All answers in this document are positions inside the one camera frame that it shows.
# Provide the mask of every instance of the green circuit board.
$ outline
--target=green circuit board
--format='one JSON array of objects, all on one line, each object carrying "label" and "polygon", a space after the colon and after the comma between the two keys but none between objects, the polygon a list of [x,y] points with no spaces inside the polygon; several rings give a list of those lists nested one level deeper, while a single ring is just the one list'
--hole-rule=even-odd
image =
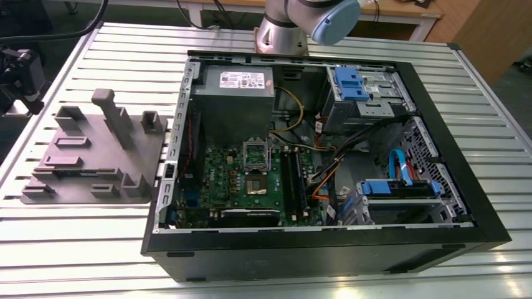
[{"label": "green circuit board", "polygon": [[[268,151],[268,171],[244,171],[241,148],[206,148],[204,177],[200,191],[198,210],[189,211],[188,223],[192,227],[206,227],[205,208],[216,209],[274,209],[281,212],[281,226],[314,225],[321,220],[320,208],[312,208],[309,217],[293,221],[284,213],[281,179],[281,151]],[[260,161],[256,152],[248,161]],[[300,152],[304,177],[313,173],[312,153]]]}]

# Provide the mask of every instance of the wire bundle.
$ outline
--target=wire bundle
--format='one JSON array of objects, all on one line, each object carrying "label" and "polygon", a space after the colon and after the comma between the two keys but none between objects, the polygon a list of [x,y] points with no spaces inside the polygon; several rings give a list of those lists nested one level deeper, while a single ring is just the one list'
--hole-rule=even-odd
[{"label": "wire bundle", "polygon": [[356,132],[352,136],[348,137],[348,139],[341,143],[341,145],[334,150],[328,165],[313,176],[313,178],[320,178],[324,174],[326,174],[324,179],[320,181],[317,188],[314,189],[314,192],[312,193],[312,198],[328,199],[324,196],[318,196],[317,192],[318,192],[321,186],[330,179],[336,170],[338,169],[342,157],[345,156],[345,153],[353,148],[353,146],[356,146],[358,143],[365,141],[368,139],[369,135],[372,133],[374,133],[384,126],[390,125],[393,123],[402,123],[408,119],[409,119],[409,115],[401,115],[401,116],[397,116],[393,118],[378,120],[373,125],[370,125],[364,130]]},{"label": "wire bundle", "polygon": [[41,36],[9,36],[9,37],[1,37],[0,38],[0,44],[8,44],[13,42],[45,42],[49,40],[61,40],[61,39],[74,39],[78,38],[88,33],[90,33],[96,26],[98,25],[98,22],[101,21],[102,14],[105,13],[106,9],[106,3],[109,0],[101,0],[100,8],[98,11],[90,21],[90,23],[86,25],[86,27],[77,32],[72,33],[64,33],[64,34],[48,34],[48,35],[41,35]]},{"label": "wire bundle", "polygon": [[421,179],[416,169],[412,166],[412,163],[409,162],[409,160],[406,160],[406,168],[408,168],[409,177],[412,179]]},{"label": "wire bundle", "polygon": [[280,86],[276,86],[274,89],[284,91],[293,98],[293,100],[296,101],[297,106],[298,106],[298,118],[297,118],[297,121],[294,122],[294,124],[290,125],[288,128],[278,129],[278,130],[270,130],[270,133],[280,133],[280,132],[286,132],[286,131],[296,129],[296,127],[301,124],[305,107],[302,106],[301,100],[294,96],[294,94],[288,89],[285,89],[284,87],[280,87]]}]

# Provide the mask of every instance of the slotted aluminum surface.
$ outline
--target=slotted aluminum surface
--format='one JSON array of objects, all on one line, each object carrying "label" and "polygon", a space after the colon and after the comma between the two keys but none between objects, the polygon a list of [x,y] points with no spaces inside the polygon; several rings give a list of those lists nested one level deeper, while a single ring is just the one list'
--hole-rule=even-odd
[{"label": "slotted aluminum surface", "polygon": [[186,50],[253,51],[253,33],[105,24],[78,43],[49,93],[52,101],[26,137],[0,189],[0,295],[186,298],[520,298],[532,294],[532,158],[529,140],[505,116],[458,52],[442,44],[345,39],[310,42],[310,54],[410,62],[436,102],[513,241],[417,274],[258,282],[176,283],[142,257],[148,205],[24,206],[18,197],[45,151],[61,105],[89,103],[112,88],[130,115],[173,115]]}]

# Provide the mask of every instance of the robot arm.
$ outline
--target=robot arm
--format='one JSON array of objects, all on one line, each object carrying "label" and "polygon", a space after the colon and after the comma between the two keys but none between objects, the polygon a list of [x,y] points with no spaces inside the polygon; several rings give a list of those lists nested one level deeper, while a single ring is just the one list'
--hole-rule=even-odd
[{"label": "robot arm", "polygon": [[306,36],[321,45],[336,44],[360,16],[357,0],[268,0],[256,35],[257,52],[304,55]]}]

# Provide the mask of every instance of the black cable on floor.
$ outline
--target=black cable on floor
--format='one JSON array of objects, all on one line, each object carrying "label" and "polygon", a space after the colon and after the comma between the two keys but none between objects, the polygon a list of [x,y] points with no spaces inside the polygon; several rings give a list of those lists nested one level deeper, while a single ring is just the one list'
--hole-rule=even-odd
[{"label": "black cable on floor", "polygon": [[216,4],[217,10],[221,12],[221,15],[225,18],[225,22],[226,22],[226,25],[228,25],[229,29],[234,29],[233,21],[229,18],[228,12],[225,11],[225,8],[224,8],[224,6],[220,3],[220,0],[213,0],[213,2]]},{"label": "black cable on floor", "polygon": [[241,22],[242,22],[244,18],[246,17],[246,15],[248,15],[246,12],[241,15],[240,20],[234,24],[234,28],[238,27],[238,25],[241,24]]},{"label": "black cable on floor", "polygon": [[64,34],[46,34],[46,35],[40,35],[40,36],[1,37],[0,44],[8,44],[8,43],[13,43],[13,42],[46,42],[49,40],[74,39],[74,38],[85,36],[88,33],[90,33],[94,30],[96,26],[98,25],[98,22],[101,21],[102,14],[105,13],[108,2],[109,2],[109,0],[101,0],[98,11],[97,11],[89,25],[81,31],[72,32],[72,33],[64,33]]},{"label": "black cable on floor", "polygon": [[180,0],[176,0],[176,3],[177,3],[177,8],[178,8],[178,10],[180,10],[181,16],[182,16],[184,20],[186,21],[186,23],[188,23],[192,27],[196,27],[197,29],[208,30],[206,27],[201,27],[201,26],[196,25],[196,24],[192,22],[192,20],[189,19],[186,13],[184,12],[184,9],[182,9],[182,7],[181,7],[181,2],[180,2]]}]

